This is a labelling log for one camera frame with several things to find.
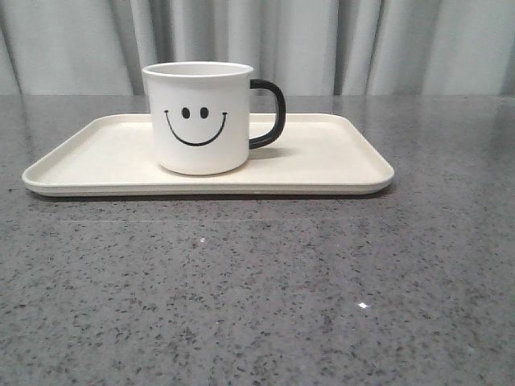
tray rim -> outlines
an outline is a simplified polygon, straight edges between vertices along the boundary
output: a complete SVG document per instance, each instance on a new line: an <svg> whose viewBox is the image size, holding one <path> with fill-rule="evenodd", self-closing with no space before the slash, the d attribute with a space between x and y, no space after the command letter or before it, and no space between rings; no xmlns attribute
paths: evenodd
<svg viewBox="0 0 515 386"><path fill-rule="evenodd" d="M273 113L251 113L251 121L253 123L261 123L267 121L267 118L273 117ZM208 185L191 182L173 182L173 183L95 183L95 185L86 183L41 183L31 179L30 174L36 172L41 165L48 161L49 158L55 157L62 151L65 151L77 138L83 135L91 135L91 130L99 130L103 125L111 123L150 123L149 113L124 113L103 116L89 122L82 129L74 133L70 138L60 143L56 148L49 151L38 161L31 164L22 174L22 180L27 189L39 195L50 197L93 197L93 196L132 196L132 195L368 195L378 192L393 180L395 171L393 167L382 157L382 155L363 137L357 128L345 117L329 114L329 113L288 113L286 115L286 123L303 123L306 121L320 122L320 118L325 121L334 123L345 122L349 124L358 135L366 142L369 151L375 153L375 156L389 170L383 179L374 183L238 183L228 188L226 183L210 183ZM325 187L316 191L310 190L310 187Z"/></svg>

mug rim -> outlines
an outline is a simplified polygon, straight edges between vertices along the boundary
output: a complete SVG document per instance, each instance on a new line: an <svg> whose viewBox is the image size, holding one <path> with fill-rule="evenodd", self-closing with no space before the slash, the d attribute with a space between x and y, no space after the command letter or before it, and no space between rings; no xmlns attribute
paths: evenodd
<svg viewBox="0 0 515 386"><path fill-rule="evenodd" d="M173 68L173 67L193 67L193 66L218 66L218 67L227 67L231 68L232 71L227 71L219 74L179 74L179 73L167 73L156 71L160 68ZM238 75L246 75L250 74L253 71L253 67L248 64L239 64L232 62L216 62L216 61L187 61L187 62L166 62L166 63L157 63L150 64L145 66L142 69L142 72L148 76L158 76L165 78L176 78L176 79L184 79L184 78L223 78L228 76L238 76Z"/></svg>

smiley face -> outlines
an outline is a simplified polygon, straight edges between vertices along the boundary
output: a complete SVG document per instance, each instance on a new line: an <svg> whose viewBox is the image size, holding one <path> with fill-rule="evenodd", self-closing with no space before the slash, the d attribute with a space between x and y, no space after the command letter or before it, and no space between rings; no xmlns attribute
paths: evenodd
<svg viewBox="0 0 515 386"><path fill-rule="evenodd" d="M168 127L170 127L171 133L174 134L174 137L177 138L178 141L180 141L184 145L188 145L188 146L206 146L206 145L210 144L211 142L213 142L222 133L222 130L225 127L225 118L227 117L227 113L222 113L222 122L220 124L220 128L217 129L217 131L211 137L209 137L206 141L191 142L191 141L187 141L186 139L180 137L174 131L174 129L171 126L171 123L170 123L170 118L168 117L169 110L164 110L164 113L167 116ZM190 119L195 119L195 118L198 119L198 117L193 117L192 116L194 114L192 114L192 112L190 111L190 109L188 107L183 107L181 112L180 112L180 115L183 117L183 119L185 121L188 121ZM199 115L200 115L200 118L202 120L208 118L209 117L209 109L207 107L201 108L200 111L199 111Z"/></svg>

cream tray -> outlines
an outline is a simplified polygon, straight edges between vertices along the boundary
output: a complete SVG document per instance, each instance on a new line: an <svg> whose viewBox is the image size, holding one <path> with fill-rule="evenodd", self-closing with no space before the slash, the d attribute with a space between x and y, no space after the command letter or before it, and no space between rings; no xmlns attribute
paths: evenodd
<svg viewBox="0 0 515 386"><path fill-rule="evenodd" d="M273 114L251 114L250 136L273 123ZM149 114L102 117L23 173L28 189L50 196L363 195L392 178L392 166L356 128L328 114L287 114L276 142L251 150L236 170L201 177L156 162Z"/></svg>

smiley face mouth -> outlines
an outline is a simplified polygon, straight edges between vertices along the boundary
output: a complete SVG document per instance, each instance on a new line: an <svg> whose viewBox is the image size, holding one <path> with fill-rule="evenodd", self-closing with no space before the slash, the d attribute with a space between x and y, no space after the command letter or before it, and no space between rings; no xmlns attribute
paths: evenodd
<svg viewBox="0 0 515 386"><path fill-rule="evenodd" d="M213 137L209 138L207 141L204 141L204 142L189 142L189 141L182 139L179 135L177 135L177 133L171 127L170 119L168 118L168 110L164 110L164 113L167 116L168 127L170 127L171 133L174 134L174 137L177 138L177 140L179 142L182 142L184 145L188 145L188 146L206 146L206 145L210 144L211 142L213 142L215 139L217 139L225 127L225 117L227 116L227 113L222 113L223 118L222 118L222 123L220 125L220 129L216 132L216 134Z"/></svg>

